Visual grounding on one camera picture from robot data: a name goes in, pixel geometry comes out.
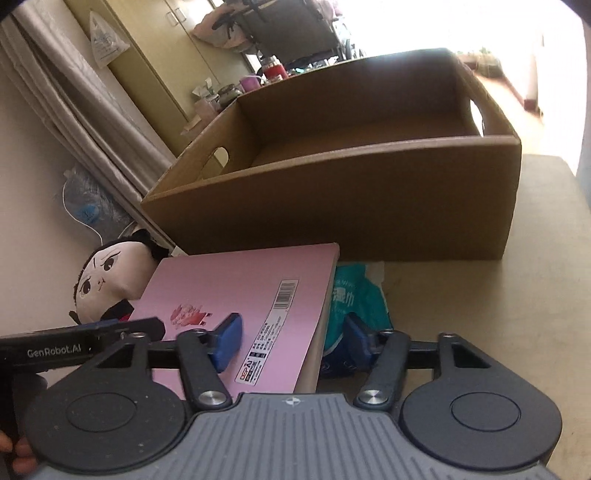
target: red bottle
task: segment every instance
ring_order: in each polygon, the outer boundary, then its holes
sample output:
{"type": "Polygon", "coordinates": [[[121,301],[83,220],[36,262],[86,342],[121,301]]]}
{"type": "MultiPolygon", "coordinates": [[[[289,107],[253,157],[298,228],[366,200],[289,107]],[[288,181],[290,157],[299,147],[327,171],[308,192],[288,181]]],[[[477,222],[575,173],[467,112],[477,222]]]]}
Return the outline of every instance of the red bottle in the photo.
{"type": "Polygon", "coordinates": [[[272,56],[267,59],[262,59],[261,64],[262,72],[269,82],[278,80],[279,77],[281,79],[289,78],[289,75],[285,71],[285,67],[281,64],[277,57],[272,56]]]}

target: human hand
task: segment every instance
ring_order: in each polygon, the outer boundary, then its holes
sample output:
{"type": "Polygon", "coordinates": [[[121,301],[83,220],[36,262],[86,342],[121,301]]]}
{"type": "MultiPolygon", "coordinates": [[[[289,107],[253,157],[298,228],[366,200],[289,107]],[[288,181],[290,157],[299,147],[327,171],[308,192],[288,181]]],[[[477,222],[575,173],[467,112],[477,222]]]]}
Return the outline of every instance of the human hand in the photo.
{"type": "MultiPolygon", "coordinates": [[[[17,458],[12,463],[12,469],[17,475],[28,475],[37,468],[37,460],[33,455],[31,446],[27,439],[20,439],[14,447],[17,458]]],[[[12,440],[3,432],[0,432],[0,452],[12,452],[12,440]]]]}

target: cabinet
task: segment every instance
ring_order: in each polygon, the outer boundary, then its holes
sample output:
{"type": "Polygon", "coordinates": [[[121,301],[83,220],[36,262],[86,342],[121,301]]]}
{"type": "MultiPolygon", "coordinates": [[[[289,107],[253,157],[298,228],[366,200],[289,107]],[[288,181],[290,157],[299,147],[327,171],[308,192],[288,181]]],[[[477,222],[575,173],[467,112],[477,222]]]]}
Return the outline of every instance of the cabinet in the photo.
{"type": "Polygon", "coordinates": [[[209,0],[64,1],[87,35],[92,10],[129,41],[109,67],[175,155],[189,143],[180,132],[194,116],[195,87],[211,78],[218,89],[251,73],[242,55],[189,34],[212,11],[209,0]]]}

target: black circular pad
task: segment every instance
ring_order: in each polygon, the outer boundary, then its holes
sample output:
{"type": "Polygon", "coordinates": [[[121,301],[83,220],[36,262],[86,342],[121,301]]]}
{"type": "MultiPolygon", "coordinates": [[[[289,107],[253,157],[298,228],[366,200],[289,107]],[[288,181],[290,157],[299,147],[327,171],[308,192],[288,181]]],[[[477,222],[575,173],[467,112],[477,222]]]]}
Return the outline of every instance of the black circular pad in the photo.
{"type": "Polygon", "coordinates": [[[457,397],[452,402],[452,415],[469,429],[500,432],[512,427],[521,411],[513,400],[503,395],[475,392],[457,397]]]}
{"type": "Polygon", "coordinates": [[[400,426],[441,461],[476,471],[510,471],[547,461],[562,428],[554,403],[506,371],[455,369],[406,398],[400,426]]]}
{"type": "Polygon", "coordinates": [[[117,393],[95,393],[74,400],[67,409],[67,417],[74,427],[87,432],[110,432],[134,417],[133,400],[117,393]]]}
{"type": "Polygon", "coordinates": [[[178,437],[183,403],[145,370],[85,373],[71,374],[30,405],[25,429],[40,459],[67,471],[114,473],[151,461],[178,437]]]}

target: doll hair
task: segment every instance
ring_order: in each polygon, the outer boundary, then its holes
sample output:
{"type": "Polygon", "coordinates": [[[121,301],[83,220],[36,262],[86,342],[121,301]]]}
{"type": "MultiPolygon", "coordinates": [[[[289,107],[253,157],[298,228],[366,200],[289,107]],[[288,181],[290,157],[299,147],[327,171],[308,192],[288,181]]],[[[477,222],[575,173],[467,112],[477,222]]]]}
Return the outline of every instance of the doll hair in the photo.
{"type": "MultiPolygon", "coordinates": [[[[82,270],[80,270],[80,274],[78,275],[78,281],[76,282],[76,285],[74,285],[74,305],[76,304],[76,292],[78,291],[78,286],[80,284],[80,279],[82,278],[82,273],[84,272],[84,269],[86,268],[88,263],[90,263],[90,260],[92,260],[92,257],[94,257],[101,250],[105,250],[109,247],[112,247],[113,245],[121,244],[123,242],[139,242],[141,244],[144,244],[146,247],[148,247],[150,249],[150,253],[152,254],[152,258],[154,260],[156,260],[156,263],[160,263],[160,261],[163,258],[167,258],[169,255],[168,249],[158,245],[152,239],[152,237],[150,236],[150,233],[145,228],[142,228],[140,230],[136,230],[130,236],[123,236],[121,238],[118,238],[117,240],[113,240],[113,241],[105,243],[104,245],[97,248],[95,251],[93,251],[90,254],[90,256],[88,257],[88,260],[86,260],[86,262],[84,263],[82,270]]],[[[80,324],[80,319],[78,318],[78,314],[76,312],[74,312],[73,310],[70,311],[70,317],[76,323],[80,324]]]]}

